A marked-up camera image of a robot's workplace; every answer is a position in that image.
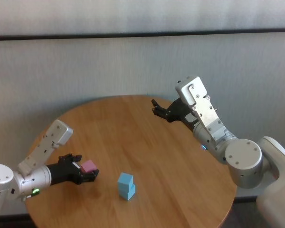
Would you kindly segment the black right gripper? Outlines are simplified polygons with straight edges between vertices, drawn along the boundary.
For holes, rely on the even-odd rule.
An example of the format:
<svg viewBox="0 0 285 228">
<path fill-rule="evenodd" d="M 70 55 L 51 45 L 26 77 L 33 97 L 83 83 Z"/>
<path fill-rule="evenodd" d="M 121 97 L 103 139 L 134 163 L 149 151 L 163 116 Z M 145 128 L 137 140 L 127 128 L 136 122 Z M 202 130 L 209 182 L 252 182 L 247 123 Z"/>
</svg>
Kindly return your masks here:
<svg viewBox="0 0 285 228">
<path fill-rule="evenodd" d="M 181 98 L 173 101 L 167 109 L 161 107 L 155 99 L 152 99 L 151 103 L 153 105 L 153 114 L 162 119 L 165 119 L 169 123 L 180 121 L 187 128 L 193 131 L 195 124 L 199 122 L 197 117 L 192 114 L 189 107 L 182 102 Z"/>
</svg>

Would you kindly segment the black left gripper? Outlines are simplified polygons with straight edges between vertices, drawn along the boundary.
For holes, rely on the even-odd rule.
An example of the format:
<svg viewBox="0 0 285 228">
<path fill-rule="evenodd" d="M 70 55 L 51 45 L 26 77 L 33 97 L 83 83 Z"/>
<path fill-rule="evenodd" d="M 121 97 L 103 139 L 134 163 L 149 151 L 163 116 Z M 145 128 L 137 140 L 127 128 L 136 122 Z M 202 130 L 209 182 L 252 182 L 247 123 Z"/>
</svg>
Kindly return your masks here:
<svg viewBox="0 0 285 228">
<path fill-rule="evenodd" d="M 99 174 L 99 170 L 91 172 L 81 172 L 80 168 L 75 165 L 81 161 L 82 155 L 73 155 L 71 153 L 59 156 L 58 162 L 47 165 L 51 175 L 51 184 L 55 185 L 65 181 L 80 185 L 85 182 L 94 182 Z"/>
</svg>

